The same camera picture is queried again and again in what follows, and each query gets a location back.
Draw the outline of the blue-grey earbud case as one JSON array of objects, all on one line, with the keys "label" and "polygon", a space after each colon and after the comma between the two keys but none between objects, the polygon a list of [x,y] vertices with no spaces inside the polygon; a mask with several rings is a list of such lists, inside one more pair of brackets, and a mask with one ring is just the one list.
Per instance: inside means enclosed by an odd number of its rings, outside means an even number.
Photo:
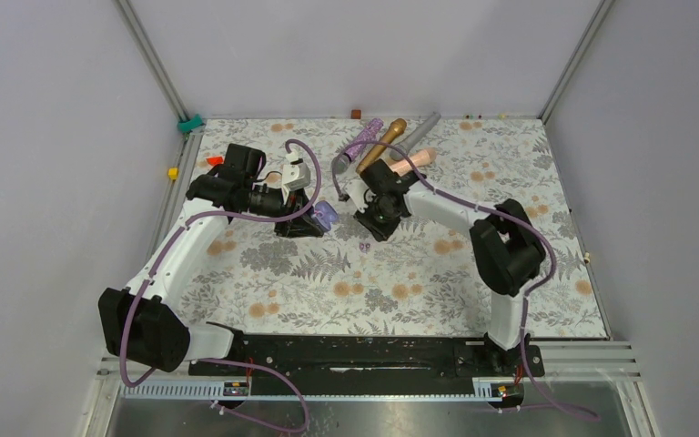
[{"label": "blue-grey earbud case", "polygon": [[339,221],[339,214],[326,200],[314,204],[311,216],[324,232],[330,232],[333,225]]}]

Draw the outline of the red triangular block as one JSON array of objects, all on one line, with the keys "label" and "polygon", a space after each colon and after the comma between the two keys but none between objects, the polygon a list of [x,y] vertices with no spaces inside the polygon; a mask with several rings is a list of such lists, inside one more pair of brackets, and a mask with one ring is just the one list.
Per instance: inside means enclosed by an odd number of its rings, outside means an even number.
[{"label": "red triangular block", "polygon": [[216,156],[216,157],[207,157],[206,162],[208,163],[209,166],[215,167],[217,165],[221,165],[224,163],[224,158],[222,156]]}]

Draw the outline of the grey microphone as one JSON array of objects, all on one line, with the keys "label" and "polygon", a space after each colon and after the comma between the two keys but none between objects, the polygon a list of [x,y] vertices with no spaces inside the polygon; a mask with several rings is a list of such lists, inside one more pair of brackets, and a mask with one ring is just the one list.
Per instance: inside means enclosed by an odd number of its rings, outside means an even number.
[{"label": "grey microphone", "polygon": [[438,124],[441,120],[441,114],[433,112],[423,122],[421,122],[410,134],[402,141],[396,143],[395,146],[400,150],[391,150],[389,157],[393,161],[403,160],[404,155],[409,155],[412,149],[417,146]]}]

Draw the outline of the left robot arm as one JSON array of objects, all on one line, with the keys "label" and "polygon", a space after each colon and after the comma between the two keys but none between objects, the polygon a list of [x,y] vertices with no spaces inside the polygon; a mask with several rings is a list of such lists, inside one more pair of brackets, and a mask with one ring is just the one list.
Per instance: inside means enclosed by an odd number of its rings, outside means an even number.
[{"label": "left robot arm", "polygon": [[321,238],[316,205],[319,161],[303,142],[285,144],[277,188],[261,180],[265,152],[231,144],[224,160],[190,182],[177,220],[145,267],[127,285],[107,288],[98,300],[106,349],[122,369],[134,361],[171,372],[185,361],[211,359],[226,374],[240,371],[246,351],[230,327],[192,324],[177,306],[209,245],[233,221],[269,223],[278,237]]}]

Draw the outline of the teal corner clamp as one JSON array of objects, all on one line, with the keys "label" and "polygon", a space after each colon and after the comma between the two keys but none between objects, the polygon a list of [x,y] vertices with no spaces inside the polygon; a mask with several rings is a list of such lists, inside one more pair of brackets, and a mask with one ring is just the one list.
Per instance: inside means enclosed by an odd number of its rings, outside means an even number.
[{"label": "teal corner clamp", "polygon": [[204,119],[202,118],[201,115],[195,114],[193,117],[190,119],[187,119],[185,121],[180,121],[177,123],[177,130],[181,134],[189,134],[195,129],[202,127],[205,125]]}]

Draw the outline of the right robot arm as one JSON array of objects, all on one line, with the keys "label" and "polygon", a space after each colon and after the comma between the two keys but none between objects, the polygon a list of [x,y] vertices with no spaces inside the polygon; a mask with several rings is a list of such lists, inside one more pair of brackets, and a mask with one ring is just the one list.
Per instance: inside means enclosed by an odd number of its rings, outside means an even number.
[{"label": "right robot arm", "polygon": [[416,171],[401,176],[382,161],[360,178],[365,186],[352,198],[354,218],[375,240],[388,240],[412,216],[469,238],[479,276],[491,291],[490,327],[478,357],[494,373],[532,376],[522,288],[539,275],[545,248],[521,204],[507,199],[494,207],[473,205],[435,188]]}]

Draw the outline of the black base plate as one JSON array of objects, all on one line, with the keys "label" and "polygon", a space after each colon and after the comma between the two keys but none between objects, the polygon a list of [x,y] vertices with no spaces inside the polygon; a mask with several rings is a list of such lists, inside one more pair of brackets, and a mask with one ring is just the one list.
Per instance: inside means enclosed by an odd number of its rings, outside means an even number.
[{"label": "black base plate", "polygon": [[251,379],[255,395],[289,394],[287,385],[264,371],[271,368],[305,396],[468,395],[473,379],[513,380],[523,361],[527,374],[545,374],[538,346],[503,351],[482,338],[246,334],[229,358],[257,368],[246,372],[200,361],[188,372]]}]

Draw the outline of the floral patterned table mat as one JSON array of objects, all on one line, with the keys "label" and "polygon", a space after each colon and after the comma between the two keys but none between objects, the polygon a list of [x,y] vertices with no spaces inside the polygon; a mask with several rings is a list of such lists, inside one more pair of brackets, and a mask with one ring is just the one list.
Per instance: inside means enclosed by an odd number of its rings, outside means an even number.
[{"label": "floral patterned table mat", "polygon": [[362,122],[213,120],[187,193],[207,230],[172,310],[246,333],[602,338],[538,120],[438,122],[398,174],[379,152],[339,172]]}]

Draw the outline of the purple glitter microphone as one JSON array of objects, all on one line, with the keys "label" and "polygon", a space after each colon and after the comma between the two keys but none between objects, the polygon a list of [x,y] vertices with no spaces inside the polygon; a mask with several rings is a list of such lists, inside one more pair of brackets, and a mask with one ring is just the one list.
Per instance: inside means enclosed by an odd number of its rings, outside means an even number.
[{"label": "purple glitter microphone", "polygon": [[359,160],[370,141],[377,138],[384,122],[380,118],[373,118],[349,143],[349,147],[338,153],[335,163],[331,166],[333,176],[345,173],[350,166]]}]

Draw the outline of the pink microphone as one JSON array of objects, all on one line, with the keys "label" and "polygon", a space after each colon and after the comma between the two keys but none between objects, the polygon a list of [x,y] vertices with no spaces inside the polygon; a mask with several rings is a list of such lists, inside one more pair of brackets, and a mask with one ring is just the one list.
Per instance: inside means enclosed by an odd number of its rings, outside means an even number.
[{"label": "pink microphone", "polygon": [[436,149],[425,148],[409,156],[409,160],[412,162],[412,164],[407,160],[402,159],[395,162],[389,162],[388,167],[393,173],[396,173],[399,176],[404,176],[411,173],[413,167],[421,168],[432,164],[437,156],[438,152]]}]

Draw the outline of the gold microphone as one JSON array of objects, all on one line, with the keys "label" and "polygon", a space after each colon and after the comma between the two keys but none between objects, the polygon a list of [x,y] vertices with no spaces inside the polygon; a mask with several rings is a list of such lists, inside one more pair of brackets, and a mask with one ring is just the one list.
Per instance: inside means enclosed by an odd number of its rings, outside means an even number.
[{"label": "gold microphone", "polygon": [[406,130],[406,127],[407,122],[403,118],[393,120],[381,139],[378,140],[378,144],[375,144],[356,166],[356,173],[360,175],[368,166],[378,160],[387,149],[387,144],[391,144],[399,137]]}]

